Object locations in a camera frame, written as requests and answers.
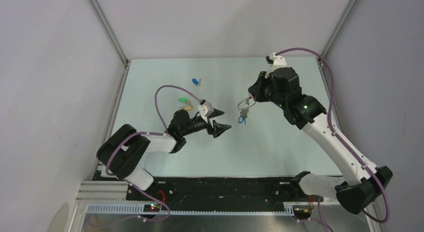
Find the metal wire keyring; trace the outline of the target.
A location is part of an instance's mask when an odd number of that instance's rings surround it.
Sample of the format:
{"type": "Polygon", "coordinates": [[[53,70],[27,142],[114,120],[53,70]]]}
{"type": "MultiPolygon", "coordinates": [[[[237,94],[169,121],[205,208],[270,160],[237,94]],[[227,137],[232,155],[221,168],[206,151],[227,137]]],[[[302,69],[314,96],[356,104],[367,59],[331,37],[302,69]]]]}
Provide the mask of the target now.
{"type": "Polygon", "coordinates": [[[251,108],[252,106],[254,106],[257,102],[254,100],[254,98],[252,96],[244,98],[243,100],[241,100],[238,105],[237,105],[237,109],[238,110],[248,110],[249,108],[251,108]]]}

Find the blue tagged brass key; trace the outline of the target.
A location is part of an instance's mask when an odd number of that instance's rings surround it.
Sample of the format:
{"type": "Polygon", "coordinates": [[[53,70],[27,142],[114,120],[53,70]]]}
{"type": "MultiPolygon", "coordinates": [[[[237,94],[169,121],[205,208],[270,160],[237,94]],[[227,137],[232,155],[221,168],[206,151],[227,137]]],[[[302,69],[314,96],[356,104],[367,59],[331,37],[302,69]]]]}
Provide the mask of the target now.
{"type": "Polygon", "coordinates": [[[247,117],[245,115],[240,115],[238,117],[238,124],[246,125],[246,123],[247,123],[247,117]]]}

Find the bunch of silver keys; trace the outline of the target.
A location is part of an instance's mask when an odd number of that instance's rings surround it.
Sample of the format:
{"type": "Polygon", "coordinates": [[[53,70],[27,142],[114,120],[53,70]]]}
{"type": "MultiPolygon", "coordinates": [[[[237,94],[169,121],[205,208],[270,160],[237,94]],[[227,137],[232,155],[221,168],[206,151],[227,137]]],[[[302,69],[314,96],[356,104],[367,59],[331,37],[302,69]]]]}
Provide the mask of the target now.
{"type": "Polygon", "coordinates": [[[240,111],[240,115],[241,115],[241,117],[242,117],[244,120],[246,120],[246,119],[247,119],[247,117],[248,117],[248,113],[249,113],[249,107],[247,107],[247,108],[243,108],[243,109],[241,109],[241,111],[240,111]]]}

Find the green tagged key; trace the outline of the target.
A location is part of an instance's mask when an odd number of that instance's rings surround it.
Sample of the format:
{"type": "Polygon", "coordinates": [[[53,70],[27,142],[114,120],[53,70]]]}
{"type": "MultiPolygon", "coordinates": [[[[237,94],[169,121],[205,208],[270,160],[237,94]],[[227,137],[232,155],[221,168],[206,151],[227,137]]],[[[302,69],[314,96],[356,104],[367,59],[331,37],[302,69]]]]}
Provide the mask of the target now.
{"type": "Polygon", "coordinates": [[[179,98],[178,101],[179,102],[182,102],[182,103],[188,103],[189,102],[189,99],[187,99],[187,98],[179,98]]]}

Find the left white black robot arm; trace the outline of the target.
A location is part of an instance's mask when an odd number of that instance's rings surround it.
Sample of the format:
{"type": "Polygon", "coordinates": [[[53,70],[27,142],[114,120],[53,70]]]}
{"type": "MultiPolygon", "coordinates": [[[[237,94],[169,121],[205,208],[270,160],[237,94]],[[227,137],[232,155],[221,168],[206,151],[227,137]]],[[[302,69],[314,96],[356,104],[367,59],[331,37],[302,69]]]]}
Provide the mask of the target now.
{"type": "Polygon", "coordinates": [[[166,133],[138,132],[129,124],[123,125],[98,149],[96,157],[107,167],[108,175],[135,185],[144,199],[152,200],[158,186],[141,162],[146,153],[176,153],[185,146],[188,135],[205,130],[217,138],[229,129],[231,125],[203,119],[200,114],[190,117],[188,111],[178,110],[166,133]]]}

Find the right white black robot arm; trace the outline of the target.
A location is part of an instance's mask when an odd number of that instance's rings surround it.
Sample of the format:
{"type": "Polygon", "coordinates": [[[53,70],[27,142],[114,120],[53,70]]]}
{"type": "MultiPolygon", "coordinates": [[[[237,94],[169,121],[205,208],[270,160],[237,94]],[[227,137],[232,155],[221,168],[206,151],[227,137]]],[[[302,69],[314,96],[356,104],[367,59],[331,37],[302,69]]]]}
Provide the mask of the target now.
{"type": "Polygon", "coordinates": [[[393,172],[367,159],[334,124],[328,123],[326,109],[315,97],[302,93],[293,68],[278,68],[269,74],[261,71],[248,92],[256,102],[272,102],[281,108],[286,120],[311,137],[342,173],[341,177],[308,171],[298,174],[290,187],[295,200],[319,195],[335,199],[348,212],[359,214],[383,194],[393,172]]]}

